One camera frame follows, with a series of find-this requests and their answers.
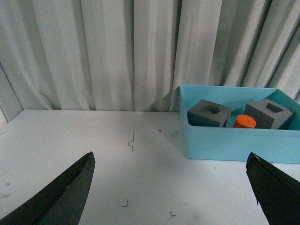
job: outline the curtain fold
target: curtain fold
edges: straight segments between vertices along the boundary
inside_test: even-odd
[[[135,110],[169,111],[178,0],[134,2]]]
[[[300,1],[272,1],[243,86],[268,86],[297,28],[299,18]]]
[[[133,0],[83,0],[96,110],[134,110]]]
[[[60,108],[30,1],[0,1],[0,63],[24,109]]]
[[[95,109],[80,0],[32,0],[61,109]]]
[[[7,77],[4,74],[2,67],[0,66],[0,111],[3,113],[1,117],[1,124],[10,122],[14,117],[23,111],[22,106],[15,95]]]
[[[0,105],[177,111],[181,84],[300,102],[299,23],[297,0],[2,0]]]
[[[209,82],[221,0],[182,2],[170,111],[179,109],[179,85]]]

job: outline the gray block with square hole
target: gray block with square hole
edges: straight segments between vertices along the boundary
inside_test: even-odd
[[[294,112],[269,99],[248,103],[244,114],[256,120],[261,129],[288,129]]]
[[[231,108],[202,99],[187,112],[192,126],[227,127]]]

